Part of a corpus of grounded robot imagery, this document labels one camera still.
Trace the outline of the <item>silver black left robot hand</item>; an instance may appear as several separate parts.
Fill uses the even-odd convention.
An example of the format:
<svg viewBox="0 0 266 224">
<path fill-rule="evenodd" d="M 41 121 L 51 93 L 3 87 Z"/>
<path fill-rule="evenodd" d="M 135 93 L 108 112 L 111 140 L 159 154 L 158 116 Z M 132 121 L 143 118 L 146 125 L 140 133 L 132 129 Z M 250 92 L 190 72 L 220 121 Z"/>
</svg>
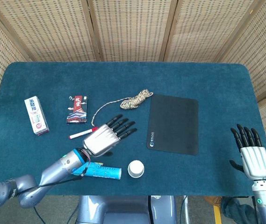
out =
<svg viewBox="0 0 266 224">
<path fill-rule="evenodd" d="M 120 141 L 137 131 L 132 128 L 134 124 L 134 121 L 123 118 L 122 114 L 116 115 L 83 140 L 80 153 L 91 157 L 106 154 Z"/>
</svg>

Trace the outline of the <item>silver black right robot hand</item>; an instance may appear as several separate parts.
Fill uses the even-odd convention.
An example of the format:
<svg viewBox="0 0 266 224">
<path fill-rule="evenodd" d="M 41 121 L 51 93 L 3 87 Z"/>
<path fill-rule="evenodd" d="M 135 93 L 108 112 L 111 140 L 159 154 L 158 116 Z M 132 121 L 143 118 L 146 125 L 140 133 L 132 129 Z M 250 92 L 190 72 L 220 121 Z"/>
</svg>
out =
<svg viewBox="0 0 266 224">
<path fill-rule="evenodd" d="M 231 166 L 243 172 L 253 181 L 266 180 L 266 148 L 263 147 L 259 133 L 254 128 L 237 124 L 237 130 L 230 129 L 235 138 L 242 164 L 230 160 Z"/>
</svg>

